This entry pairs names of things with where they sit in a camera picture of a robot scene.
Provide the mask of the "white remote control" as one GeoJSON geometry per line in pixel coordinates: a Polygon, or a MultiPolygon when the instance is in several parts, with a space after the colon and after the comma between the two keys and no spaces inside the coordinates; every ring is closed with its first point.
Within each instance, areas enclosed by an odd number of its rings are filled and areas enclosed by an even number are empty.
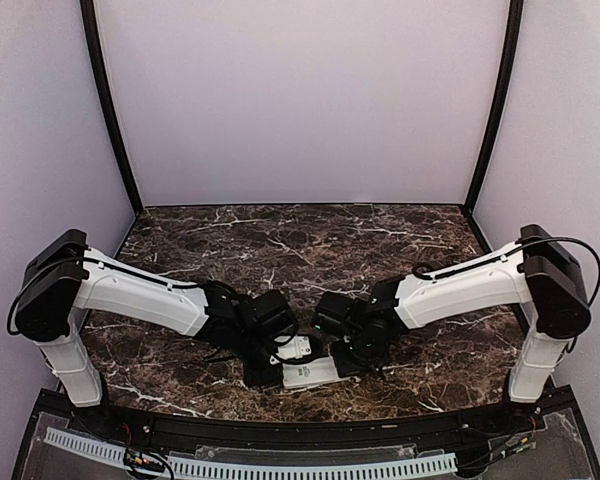
{"type": "Polygon", "coordinates": [[[338,374],[334,358],[325,356],[302,365],[284,365],[282,385],[297,390],[347,380],[338,374]]]}

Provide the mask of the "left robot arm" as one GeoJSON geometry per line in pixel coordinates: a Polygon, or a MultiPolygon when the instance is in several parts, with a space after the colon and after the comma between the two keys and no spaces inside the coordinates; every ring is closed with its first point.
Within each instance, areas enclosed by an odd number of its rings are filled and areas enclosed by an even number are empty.
{"type": "Polygon", "coordinates": [[[104,400],[105,383],[72,317],[78,309],[142,320],[227,350],[256,385],[276,380],[280,365],[313,351],[298,336],[280,291],[251,297],[216,280],[172,280],[116,261],[88,246],[85,232],[70,229],[27,265],[7,331],[38,346],[71,403],[82,408],[83,421],[100,436],[114,435],[121,415],[104,400]]]}

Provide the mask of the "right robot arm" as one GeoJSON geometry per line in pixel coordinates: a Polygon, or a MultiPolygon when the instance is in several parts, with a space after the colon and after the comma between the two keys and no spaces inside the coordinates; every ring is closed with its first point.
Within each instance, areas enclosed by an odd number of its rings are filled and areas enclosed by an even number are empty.
{"type": "Polygon", "coordinates": [[[380,281],[366,300],[326,292],[311,324],[335,337],[336,371],[350,377],[381,368],[390,344],[408,331],[495,306],[531,305],[534,317],[508,375],[506,399],[490,413],[491,426],[510,434],[591,324],[598,293],[587,291],[579,261],[564,247],[569,241],[525,225],[517,240],[474,260],[442,269],[421,263],[408,275],[380,281]]]}

